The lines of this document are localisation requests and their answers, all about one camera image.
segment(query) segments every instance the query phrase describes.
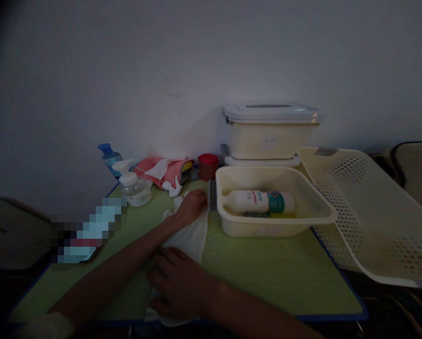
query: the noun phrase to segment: clear plastic bottle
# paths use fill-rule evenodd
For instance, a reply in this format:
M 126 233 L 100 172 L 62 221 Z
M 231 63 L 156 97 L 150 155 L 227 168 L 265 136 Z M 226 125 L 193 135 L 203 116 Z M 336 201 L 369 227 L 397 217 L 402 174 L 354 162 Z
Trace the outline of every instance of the clear plastic bottle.
M 120 172 L 115 171 L 112 168 L 112 165 L 116 163 L 117 161 L 123 160 L 123 158 L 121 157 L 121 154 L 118 152 L 114 152 L 111 148 L 111 144 L 100 144 L 98 148 L 104 153 L 103 155 L 104 164 L 107 166 L 109 171 L 111 171 L 113 176 L 118 180 L 121 174 Z
M 139 178 L 134 172 L 129 172 L 133 159 L 122 160 L 114 163 L 112 168 L 121 173 L 121 195 L 127 199 L 129 205 L 140 207 L 151 200 L 151 189 L 146 180 Z

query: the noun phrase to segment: blue table edge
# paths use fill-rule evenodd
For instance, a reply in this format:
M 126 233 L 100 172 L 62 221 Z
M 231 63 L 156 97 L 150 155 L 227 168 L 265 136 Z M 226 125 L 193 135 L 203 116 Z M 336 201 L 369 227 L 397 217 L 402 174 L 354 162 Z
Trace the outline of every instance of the blue table edge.
M 112 192 L 117 188 L 117 186 L 118 186 L 118 183 L 106 195 L 106 198 L 108 198 L 109 195 L 112 194 Z M 332 261 L 333 265 L 338 270 L 338 272 L 341 275 L 341 277 L 344 279 L 344 281 L 346 282 L 346 284 L 349 286 L 349 288 L 352 291 L 352 293 L 357 298 L 357 301 L 361 305 L 361 308 L 362 308 L 363 311 L 361 313 L 343 314 L 343 315 L 338 315 L 338 314 L 336 314 L 336 315 L 295 315 L 295 317 L 297 319 L 299 319 L 300 321 L 303 321 L 305 323 L 306 322 L 339 322 L 339 321 L 358 321 L 358 320 L 362 321 L 362 320 L 367 320 L 368 319 L 368 311 L 367 311 L 367 308 L 366 308 L 365 303 L 363 302 L 363 300 L 361 299 L 361 297 L 358 295 L 358 293 L 355 291 L 355 289 L 353 288 L 352 284 L 347 279 L 347 277 L 345 276 L 345 274 L 342 272 L 342 270 L 339 268 L 339 266 L 333 260 L 333 257 L 330 255 L 330 252 L 328 252 L 328 250 L 325 247 L 325 245 L 323 244 L 323 242 L 319 239 L 319 237 L 316 234 L 316 231 L 314 231 L 313 227 L 311 227 L 310 230 L 312 231 L 312 233 L 314 234 L 314 236 L 318 240 L 320 246 L 324 249 L 324 251 L 327 254 L 327 256 Z M 38 280 L 40 280 L 40 278 L 46 273 L 46 271 L 50 267 L 51 267 L 51 264 L 49 263 L 49 265 L 46 266 L 46 268 L 43 270 L 43 272 L 41 272 L 41 274 L 37 277 L 37 279 L 35 279 L 35 281 L 32 283 L 32 285 L 30 285 L 30 287 L 26 290 L 26 292 L 24 292 L 24 294 L 12 306 L 12 308 L 10 309 L 10 311 L 7 314 L 7 317 L 10 316 L 10 314 L 14 311 L 14 309 L 19 305 L 19 303 L 25 298 L 25 296 L 30 292 L 30 290 L 36 285 L 36 283 L 38 282 Z M 151 322 L 151 323 L 146 323 L 143 319 L 133 319 L 133 320 L 102 320 L 102 321 L 92 321 L 87 326 L 126 327 L 126 326 L 142 325 L 142 324 L 145 324 L 145 325 L 151 325 L 151 324 L 153 324 L 154 325 L 154 324 L 161 324 L 161 322 L 155 321 L 155 322 Z M 211 320 L 207 320 L 207 319 L 198 319 L 198 320 L 194 320 L 194 321 L 188 323 L 188 325 L 211 325 L 211 324 L 214 324 L 214 322 L 211 321 Z M 21 326 L 23 324 L 22 323 L 12 323 L 10 325 L 15 326 L 15 327 L 18 327 L 18 326 Z

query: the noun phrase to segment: white bottle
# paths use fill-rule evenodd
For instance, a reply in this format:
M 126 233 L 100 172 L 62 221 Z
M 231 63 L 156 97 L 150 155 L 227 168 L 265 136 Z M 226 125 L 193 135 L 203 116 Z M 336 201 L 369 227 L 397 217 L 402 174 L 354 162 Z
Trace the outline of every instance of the white bottle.
M 234 213 L 293 213 L 294 197 L 277 191 L 231 191 L 222 195 L 222 204 Z
M 117 161 L 112 168 L 121 173 L 118 181 L 121 183 L 121 195 L 127 199 L 129 205 L 140 207 L 151 200 L 151 189 L 146 181 L 139 179 L 137 174 L 129 172 L 129 165 L 134 159 Z

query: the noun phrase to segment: right hand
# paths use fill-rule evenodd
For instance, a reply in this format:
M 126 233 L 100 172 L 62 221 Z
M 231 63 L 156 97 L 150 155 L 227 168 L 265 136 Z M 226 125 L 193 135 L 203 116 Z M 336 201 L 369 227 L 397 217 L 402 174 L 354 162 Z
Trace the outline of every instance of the right hand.
M 150 304 L 159 315 L 189 320 L 209 313 L 219 295 L 217 279 L 177 248 L 161 249 L 153 261 L 163 273 L 150 270 L 146 274 L 164 297 Z
M 207 194 L 202 189 L 196 189 L 186 195 L 174 216 L 186 227 L 193 223 L 206 207 Z

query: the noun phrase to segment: white wall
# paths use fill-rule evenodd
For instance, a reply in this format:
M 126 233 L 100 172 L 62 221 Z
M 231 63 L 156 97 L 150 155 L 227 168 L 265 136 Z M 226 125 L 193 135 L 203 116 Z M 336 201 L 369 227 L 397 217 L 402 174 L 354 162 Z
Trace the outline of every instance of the white wall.
M 328 110 L 311 145 L 422 140 L 422 0 L 16 4 L 0 25 L 0 195 L 81 210 L 114 184 L 99 143 L 218 152 L 220 105 L 248 98 Z

